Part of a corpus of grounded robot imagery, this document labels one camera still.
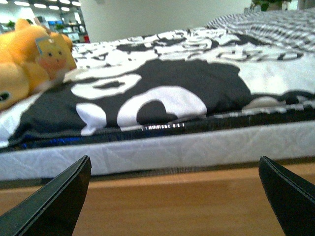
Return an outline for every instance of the black and white bedsheet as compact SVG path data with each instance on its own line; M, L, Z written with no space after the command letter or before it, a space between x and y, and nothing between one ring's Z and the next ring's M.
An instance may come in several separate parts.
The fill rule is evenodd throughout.
M0 147L315 99L314 54L227 29L79 44L73 56L64 85L0 114Z

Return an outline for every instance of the white mattress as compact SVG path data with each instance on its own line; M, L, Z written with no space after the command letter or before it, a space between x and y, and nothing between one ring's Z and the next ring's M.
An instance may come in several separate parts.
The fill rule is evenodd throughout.
M92 175L315 156L315 121L0 154L0 180L55 177L83 155Z

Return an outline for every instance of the stuffed toy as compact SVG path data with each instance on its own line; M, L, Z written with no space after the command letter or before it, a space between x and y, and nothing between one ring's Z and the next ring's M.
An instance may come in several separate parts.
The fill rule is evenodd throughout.
M63 44L56 43L62 37ZM71 40L19 19L15 31L0 35L0 111L62 82L74 69Z

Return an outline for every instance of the wooden floor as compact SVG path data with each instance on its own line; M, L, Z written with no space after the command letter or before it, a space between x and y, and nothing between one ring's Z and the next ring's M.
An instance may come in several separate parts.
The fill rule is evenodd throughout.
M315 183L315 163L288 169ZM37 187L0 191L0 214ZM75 236L284 236L257 168L91 182Z

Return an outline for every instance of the black plastic piece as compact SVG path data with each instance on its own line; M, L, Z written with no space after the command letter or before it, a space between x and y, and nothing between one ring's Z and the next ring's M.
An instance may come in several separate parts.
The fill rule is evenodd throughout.
M1 236L71 236L85 201L91 161L82 157L0 216Z
M315 186L265 156L259 176L285 235L314 236Z

